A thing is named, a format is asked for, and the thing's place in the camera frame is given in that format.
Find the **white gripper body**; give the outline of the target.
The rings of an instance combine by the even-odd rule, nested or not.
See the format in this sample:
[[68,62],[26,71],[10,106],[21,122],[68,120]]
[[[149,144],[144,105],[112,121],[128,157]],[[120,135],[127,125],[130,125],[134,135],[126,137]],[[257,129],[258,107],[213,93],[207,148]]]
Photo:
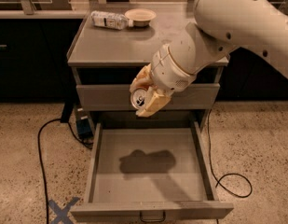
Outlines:
[[153,83],[165,92],[181,92],[196,79],[178,66],[170,54],[168,44],[154,54],[150,77]]

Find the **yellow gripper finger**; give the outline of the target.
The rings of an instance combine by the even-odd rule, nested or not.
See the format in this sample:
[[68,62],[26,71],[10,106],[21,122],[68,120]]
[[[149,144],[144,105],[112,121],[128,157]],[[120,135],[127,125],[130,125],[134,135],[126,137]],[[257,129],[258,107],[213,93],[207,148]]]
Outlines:
[[149,89],[144,98],[144,105],[136,111],[136,115],[143,118],[151,117],[167,105],[170,100],[170,95]]
[[133,92],[139,88],[147,90],[153,84],[150,72],[151,72],[151,64],[144,66],[137,74],[137,76],[134,78],[134,80],[131,82],[130,92]]

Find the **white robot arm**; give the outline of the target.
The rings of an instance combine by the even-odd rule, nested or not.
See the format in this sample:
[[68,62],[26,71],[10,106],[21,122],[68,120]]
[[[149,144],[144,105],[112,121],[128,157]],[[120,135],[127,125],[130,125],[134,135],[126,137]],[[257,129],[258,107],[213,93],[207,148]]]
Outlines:
[[288,15],[267,0],[194,0],[193,12],[194,20],[132,81],[137,116],[157,113],[199,71],[236,48],[253,52],[288,79]]

